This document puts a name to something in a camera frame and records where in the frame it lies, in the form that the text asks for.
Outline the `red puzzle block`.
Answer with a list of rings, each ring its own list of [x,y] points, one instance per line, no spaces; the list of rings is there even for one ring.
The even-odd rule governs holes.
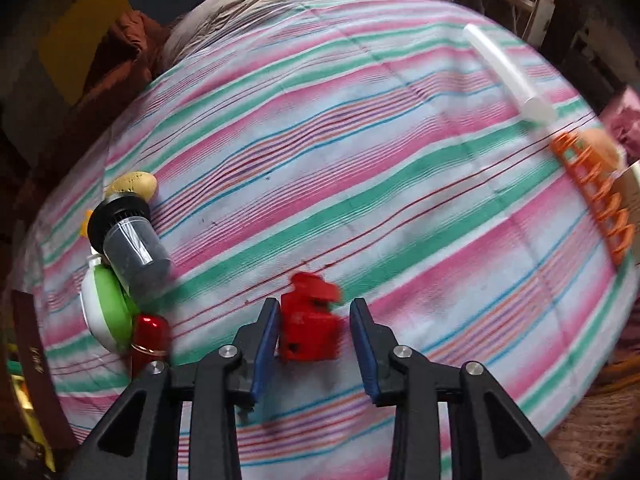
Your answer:
[[[343,323],[330,307],[342,302],[341,289],[308,272],[293,274],[291,285],[293,289],[281,296],[280,360],[335,360]]]

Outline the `gold storage box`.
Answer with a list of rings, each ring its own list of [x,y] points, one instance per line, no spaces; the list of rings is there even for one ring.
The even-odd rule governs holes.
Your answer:
[[[55,472],[64,474],[79,443],[55,392],[40,338],[34,296],[11,289],[8,290],[3,305],[12,314],[17,352],[25,373],[26,387],[43,437],[52,451]]]

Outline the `red lipstick tube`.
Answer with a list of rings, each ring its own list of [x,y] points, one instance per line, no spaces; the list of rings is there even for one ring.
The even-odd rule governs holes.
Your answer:
[[[130,373],[136,379],[153,361],[167,361],[170,325],[157,314],[140,313],[134,317],[130,342]]]

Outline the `white green square bottle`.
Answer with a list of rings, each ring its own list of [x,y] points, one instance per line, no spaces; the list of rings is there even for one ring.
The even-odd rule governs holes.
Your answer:
[[[109,352],[128,351],[134,317],[139,313],[113,269],[98,254],[88,258],[80,286],[82,316],[91,335]]]

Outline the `black lidded clear jar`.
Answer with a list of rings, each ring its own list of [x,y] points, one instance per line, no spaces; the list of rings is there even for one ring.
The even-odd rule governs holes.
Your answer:
[[[105,197],[89,218],[87,234],[139,308],[167,283],[172,262],[142,196],[117,192]]]

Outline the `orange plastic toy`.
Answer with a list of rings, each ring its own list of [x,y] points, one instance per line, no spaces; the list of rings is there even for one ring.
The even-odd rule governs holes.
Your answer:
[[[85,218],[84,220],[82,220],[81,222],[81,226],[80,226],[80,236],[85,237],[88,240],[88,225],[89,225],[89,221],[91,219],[93,210],[92,209],[88,209],[85,212]]]

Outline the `yellow oval soap box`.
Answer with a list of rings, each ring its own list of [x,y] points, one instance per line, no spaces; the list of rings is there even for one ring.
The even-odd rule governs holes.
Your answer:
[[[147,203],[157,191],[157,180],[145,171],[129,171],[116,178],[105,190],[105,197],[116,193],[134,193],[142,197]]]

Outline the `orange plastic rack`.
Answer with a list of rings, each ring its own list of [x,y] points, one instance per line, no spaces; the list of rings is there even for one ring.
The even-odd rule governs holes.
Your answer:
[[[634,226],[620,192],[613,190],[615,166],[611,157],[571,132],[557,134],[549,146],[586,201],[612,263],[620,266],[634,240]]]

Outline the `striped bed quilt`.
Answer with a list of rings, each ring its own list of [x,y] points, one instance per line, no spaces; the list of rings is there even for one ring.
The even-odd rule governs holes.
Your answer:
[[[463,35],[478,26],[555,108],[526,120]],[[62,178],[35,176],[12,285],[34,296],[81,443],[128,385],[88,330],[86,210],[130,170],[157,178],[172,260],[149,303],[171,359],[228,344],[296,272],[365,299],[431,360],[484,362],[543,434],[582,400],[636,298],[549,148],[598,115],[534,49],[428,0],[298,0],[155,78]]]

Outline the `white plastic tube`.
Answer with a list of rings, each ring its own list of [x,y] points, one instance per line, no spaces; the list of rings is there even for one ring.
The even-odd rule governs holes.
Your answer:
[[[555,108],[533,83],[478,26],[467,24],[463,35],[509,91],[521,115],[529,122],[550,126],[558,119]]]

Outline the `brown blanket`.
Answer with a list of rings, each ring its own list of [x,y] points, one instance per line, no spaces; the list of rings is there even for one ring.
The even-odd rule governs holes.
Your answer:
[[[163,73],[163,47],[170,28],[141,11],[120,16],[102,37],[88,70],[79,102],[56,128],[39,156],[35,174],[62,178],[91,145]]]

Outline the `multicolour padded headboard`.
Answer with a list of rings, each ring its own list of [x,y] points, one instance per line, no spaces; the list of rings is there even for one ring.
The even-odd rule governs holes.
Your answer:
[[[88,95],[99,44],[141,11],[160,24],[202,0],[1,0],[1,157],[34,166],[67,138],[92,142],[126,108]]]

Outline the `grey pillow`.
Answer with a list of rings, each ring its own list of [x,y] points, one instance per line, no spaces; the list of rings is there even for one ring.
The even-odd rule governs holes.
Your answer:
[[[190,54],[242,26],[252,26],[258,18],[296,0],[204,0],[180,16],[164,43],[162,70],[168,70]]]

